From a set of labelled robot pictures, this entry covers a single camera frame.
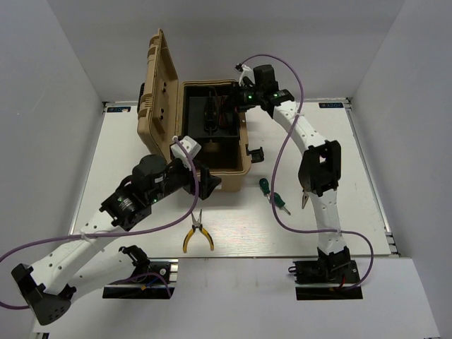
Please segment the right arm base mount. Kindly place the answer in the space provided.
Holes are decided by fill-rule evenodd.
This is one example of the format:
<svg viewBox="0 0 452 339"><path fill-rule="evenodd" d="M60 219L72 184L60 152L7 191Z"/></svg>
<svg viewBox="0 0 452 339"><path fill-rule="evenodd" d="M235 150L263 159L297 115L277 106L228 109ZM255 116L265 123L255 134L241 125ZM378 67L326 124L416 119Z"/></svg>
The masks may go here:
<svg viewBox="0 0 452 339"><path fill-rule="evenodd" d="M327 273L319 260L294 261L287 269L295 278L297 301L331 301L363 299L361 287L350 287L360 281L356 261Z"/></svg>

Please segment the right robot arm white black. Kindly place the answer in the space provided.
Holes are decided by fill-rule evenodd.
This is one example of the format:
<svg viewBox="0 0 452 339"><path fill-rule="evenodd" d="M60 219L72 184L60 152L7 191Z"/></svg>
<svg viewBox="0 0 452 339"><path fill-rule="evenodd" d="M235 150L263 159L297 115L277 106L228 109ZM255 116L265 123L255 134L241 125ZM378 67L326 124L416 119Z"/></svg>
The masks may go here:
<svg viewBox="0 0 452 339"><path fill-rule="evenodd" d="M350 262L350 251L341 235L337 188L341 177L341 146L324 138L297 110L288 90L279 89L271 65L253 69L237 64L239 82L233 87L226 107L248 109L259 106L286 130L302 155L298 180L303 189L302 207L311 201L319 231L317 245L319 274L336 281Z"/></svg>

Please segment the tan plastic toolbox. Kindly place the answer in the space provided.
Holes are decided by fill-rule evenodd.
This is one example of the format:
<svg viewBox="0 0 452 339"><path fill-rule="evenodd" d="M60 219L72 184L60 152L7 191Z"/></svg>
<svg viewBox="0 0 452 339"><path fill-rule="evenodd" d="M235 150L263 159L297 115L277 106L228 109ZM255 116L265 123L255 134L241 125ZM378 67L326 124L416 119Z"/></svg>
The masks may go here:
<svg viewBox="0 0 452 339"><path fill-rule="evenodd" d="M223 84L236 80L179 81L164 32L158 30L149 42L147 74L138 97L137 132L152 154L170 160L173 136L183 132L184 87L198 84ZM244 177L252 164L263 162L262 148L249 147L245 112L239 114L239 140L235 143L204 143L195 157L210 173L222 179L218 190L236 192L242 188Z"/></svg>

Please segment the green handled screwdriver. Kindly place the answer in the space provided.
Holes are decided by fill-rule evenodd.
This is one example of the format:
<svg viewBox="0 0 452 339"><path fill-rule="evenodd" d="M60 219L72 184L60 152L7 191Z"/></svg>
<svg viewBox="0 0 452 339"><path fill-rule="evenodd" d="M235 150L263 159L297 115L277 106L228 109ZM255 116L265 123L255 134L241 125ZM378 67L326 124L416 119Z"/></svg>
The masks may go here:
<svg viewBox="0 0 452 339"><path fill-rule="evenodd" d="M258 184L263 195L270 201L271 191L269 181L266 178L260 178Z"/></svg>
<svg viewBox="0 0 452 339"><path fill-rule="evenodd" d="M286 203L281 198L280 194L275 192L273 195L274 195L275 206L278 207L280 210L285 211L288 215L291 215L291 212L286 208Z"/></svg>

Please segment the large dark red hex key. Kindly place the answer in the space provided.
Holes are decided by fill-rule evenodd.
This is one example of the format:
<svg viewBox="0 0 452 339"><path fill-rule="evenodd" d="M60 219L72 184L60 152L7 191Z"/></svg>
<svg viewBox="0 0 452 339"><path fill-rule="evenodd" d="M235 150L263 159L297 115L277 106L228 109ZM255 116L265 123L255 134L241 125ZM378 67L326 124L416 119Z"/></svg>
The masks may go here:
<svg viewBox="0 0 452 339"><path fill-rule="evenodd" d="M218 117L218 127L220 129L230 129L235 123L235 108L234 107L224 107L220 108L220 113Z"/></svg>

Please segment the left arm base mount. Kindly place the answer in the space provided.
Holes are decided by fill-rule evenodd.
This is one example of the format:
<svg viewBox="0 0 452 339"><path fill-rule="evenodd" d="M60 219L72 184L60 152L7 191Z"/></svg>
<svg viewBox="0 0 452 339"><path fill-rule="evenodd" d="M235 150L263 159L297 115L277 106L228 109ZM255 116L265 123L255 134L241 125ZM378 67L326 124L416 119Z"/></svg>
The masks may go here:
<svg viewBox="0 0 452 339"><path fill-rule="evenodd" d="M133 272L127 279L106 285L103 299L170 299L177 281L177 259L154 259L144 250L122 246L119 252L131 259Z"/></svg>

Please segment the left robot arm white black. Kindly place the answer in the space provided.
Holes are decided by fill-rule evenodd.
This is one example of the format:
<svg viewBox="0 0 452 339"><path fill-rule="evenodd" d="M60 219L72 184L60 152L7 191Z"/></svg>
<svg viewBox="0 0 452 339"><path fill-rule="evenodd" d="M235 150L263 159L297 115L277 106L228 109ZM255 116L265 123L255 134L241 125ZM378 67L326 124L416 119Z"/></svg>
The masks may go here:
<svg viewBox="0 0 452 339"><path fill-rule="evenodd" d="M150 216L157 202L180 189L205 200L221 182L206 166L185 156L166 162L159 155L146 155L84 227L39 261L20 263L11 271L27 308L47 326L93 290L145 280L149 260L136 245L120 248L106 263L92 268L87 264L115 239L134 235L133 228Z"/></svg>

